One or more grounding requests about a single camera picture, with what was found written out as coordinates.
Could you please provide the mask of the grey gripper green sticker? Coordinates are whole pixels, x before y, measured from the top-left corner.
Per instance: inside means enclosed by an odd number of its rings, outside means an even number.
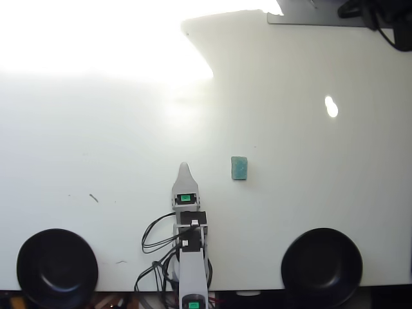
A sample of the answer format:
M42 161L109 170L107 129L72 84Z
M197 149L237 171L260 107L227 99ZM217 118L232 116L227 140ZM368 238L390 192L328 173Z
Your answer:
M198 184L191 174L187 162L179 166L178 176L172 188L173 211L199 211L200 199Z

